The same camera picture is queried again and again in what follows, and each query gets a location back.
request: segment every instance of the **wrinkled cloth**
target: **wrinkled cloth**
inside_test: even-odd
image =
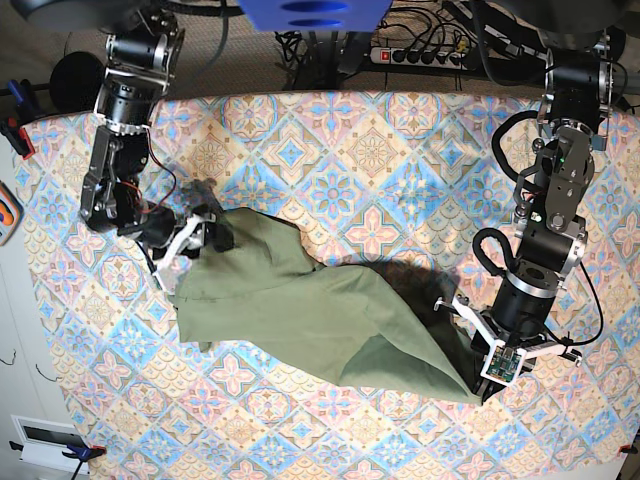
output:
[[[297,228],[249,209],[228,211],[224,221],[235,248],[203,249],[172,298],[180,341],[207,349],[247,340],[335,385],[481,403],[375,271],[325,267],[306,253]],[[472,361],[466,350],[459,355]]]

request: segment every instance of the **red wire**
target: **red wire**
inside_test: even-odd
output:
[[[142,210],[141,213],[144,214],[151,213],[155,211],[159,206],[161,206],[165,202],[165,200],[171,196],[171,194],[175,191],[176,186],[178,185],[178,178],[175,176],[175,174],[167,167],[165,167],[162,162],[158,160],[155,153],[153,153],[153,147],[151,145],[151,131],[149,130],[147,130],[147,141],[149,142],[149,156],[151,157],[151,160],[153,160],[153,163],[158,165],[161,169],[163,169],[165,172],[168,172],[173,177],[173,186],[171,187],[171,190],[169,190],[169,192],[164,197],[162,197],[162,199],[152,208]]]

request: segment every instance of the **patterned tablecloth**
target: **patterned tablecloth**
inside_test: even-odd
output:
[[[529,101],[419,93],[309,93],[166,103],[157,155],[181,184],[213,179],[226,208],[295,222],[329,264],[393,257],[459,278],[476,306],[497,281],[470,251],[481,226],[509,225],[513,184],[490,151],[496,127]],[[37,153],[15,159],[29,267],[66,405],[108,456],[94,478],[511,479],[612,460],[640,424],[640,135],[615,115],[609,149],[580,207],[584,263],[606,316],[572,368],[542,358],[483,407],[372,388],[336,388],[245,342],[207,354],[180,344],[175,315],[139,251],[77,216],[96,120],[27,127]],[[530,162],[533,123],[504,147]],[[147,167],[148,198],[169,177]],[[171,204],[182,208],[185,195]],[[493,250],[494,258],[498,256]],[[581,274],[552,328],[597,330]]]

